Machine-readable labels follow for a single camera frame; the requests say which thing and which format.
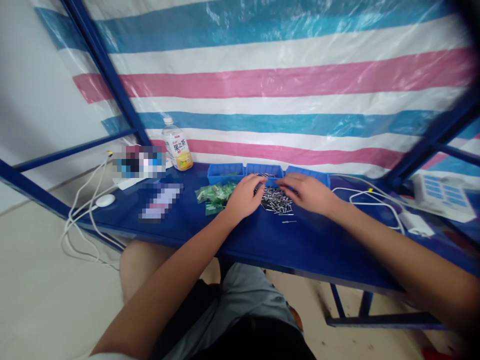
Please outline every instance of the person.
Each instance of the person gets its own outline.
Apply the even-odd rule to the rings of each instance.
[[[245,177],[226,208],[168,259],[146,242],[125,249],[120,259],[125,305],[94,347],[92,360],[315,359],[295,312],[260,268],[220,262],[219,288],[199,281],[230,232],[260,205],[266,180]],[[289,173],[277,183],[295,204],[353,235],[420,308],[470,334],[479,314],[478,278],[341,200],[313,177]]]

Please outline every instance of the white stripe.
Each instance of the white stripe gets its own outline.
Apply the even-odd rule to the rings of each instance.
[[[62,15],[68,16],[60,0],[29,0],[30,4],[36,8],[53,10]]]
[[[92,56],[86,52],[73,48],[63,48],[58,51],[61,59],[72,77],[82,74],[99,74],[99,70],[92,59]]]
[[[134,97],[130,100],[139,113],[388,115],[404,110],[446,111],[464,91],[464,88],[435,87],[422,91],[303,97]]]
[[[468,142],[467,139],[462,139],[460,137],[456,137],[452,141],[450,141],[448,143],[448,145],[450,145],[451,147],[454,147],[454,148],[460,148],[463,145],[465,145],[467,142]]]
[[[204,3],[206,0],[83,0],[93,20],[133,17],[178,6]]]
[[[467,141],[465,144],[462,146],[457,146],[463,151],[469,152],[474,155],[479,155],[480,156],[480,139],[473,138],[469,141]]]
[[[95,111],[99,113],[99,118],[103,120],[122,114],[117,102],[113,99],[94,102],[90,106],[95,107]]]
[[[119,74],[216,73],[349,64],[469,45],[456,15],[372,31],[289,41],[110,54]]]
[[[371,137],[335,137],[294,133],[221,131],[198,128],[182,128],[182,130],[187,139],[256,145],[280,145],[314,151],[355,151],[364,148],[379,148],[406,153],[421,138],[420,136],[393,133],[384,133]],[[146,133],[150,139],[162,139],[161,129],[147,129]]]
[[[221,155],[221,154],[206,154],[200,152],[192,152],[193,161],[197,163],[207,163],[207,164],[222,164],[222,163],[247,163],[254,164],[272,164],[280,165],[283,170],[286,170],[289,165],[296,166],[298,168],[315,170],[321,173],[339,173],[339,174],[353,174],[353,175],[364,175],[372,179],[381,178],[383,175],[388,173],[390,170],[384,167],[377,165],[357,163],[357,162],[347,162],[343,164],[322,164],[322,165],[295,165],[288,162],[269,160],[264,158],[256,157],[244,157],[244,156],[232,156],[232,155]]]
[[[449,178],[451,183],[455,186],[461,186],[466,189],[480,190],[480,177],[458,174],[448,171],[430,171],[418,170],[416,174],[425,174],[435,176],[438,178]]]

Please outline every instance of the table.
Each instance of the table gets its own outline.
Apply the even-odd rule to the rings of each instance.
[[[195,196],[195,190],[209,184],[208,166],[196,163],[192,169],[184,172],[174,168],[166,171],[161,182],[181,183],[183,193],[160,223],[139,221],[139,213],[158,191],[155,187],[158,179],[146,179],[124,191],[115,191],[116,200],[112,205],[94,211],[98,228],[111,235],[173,248],[181,247],[215,217],[205,216],[205,204],[198,204]],[[388,190],[381,180],[376,180],[375,185],[384,191]],[[336,187],[366,190],[368,185],[332,176],[331,188]],[[339,190],[337,194],[346,200],[352,193]],[[232,231],[217,256],[363,290],[367,294],[362,302],[365,303],[364,314],[368,314],[370,308],[369,293],[402,293],[402,288],[388,271],[340,226],[296,205],[292,208],[295,216],[278,216],[259,207]],[[381,222],[395,226],[394,217],[386,207],[363,206],[361,209]],[[285,220],[297,222],[282,223]],[[475,256],[465,252],[441,233],[438,230],[441,225],[438,221],[436,223],[434,216],[428,217],[427,222],[436,232],[433,238],[412,234],[408,236],[468,272],[480,276]],[[92,228],[87,220],[81,220],[79,224],[87,229]]]

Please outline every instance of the blue stripe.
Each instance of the blue stripe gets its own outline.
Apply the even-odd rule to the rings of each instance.
[[[424,23],[452,13],[444,0],[222,0],[95,23],[109,53],[142,53],[314,38]],[[66,17],[55,14],[44,18],[52,29],[65,27],[57,42],[77,49],[78,42],[66,38],[75,37]]]
[[[479,166],[472,165],[453,156],[449,156],[446,159],[440,161],[439,163],[433,165],[431,168],[428,169],[428,171],[442,171],[480,178]]]
[[[307,134],[334,137],[368,138],[393,133],[422,135],[438,116],[436,111],[402,111],[393,115],[361,114],[307,114],[307,115],[224,115],[191,112],[169,112],[179,128],[244,131],[255,133]],[[146,129],[163,129],[163,117],[159,112],[138,114]],[[124,130],[115,123],[116,117],[103,121],[114,133]]]
[[[36,7],[35,12],[58,50],[70,48],[87,51],[87,44],[68,16],[41,7]]]
[[[130,129],[130,125],[127,123],[127,120],[125,120],[123,115],[109,117],[102,120],[101,124],[109,135],[115,135]]]

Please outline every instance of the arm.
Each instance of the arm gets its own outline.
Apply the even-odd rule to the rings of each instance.
[[[228,204],[203,230],[187,241],[141,286],[107,328],[91,355],[121,353],[149,358],[155,341],[187,297],[230,232],[260,205],[267,179],[249,175]]]
[[[445,325],[460,333],[475,325],[480,305],[478,278],[341,200],[313,177],[288,174],[278,183],[297,205],[347,230],[390,271],[412,300]]]

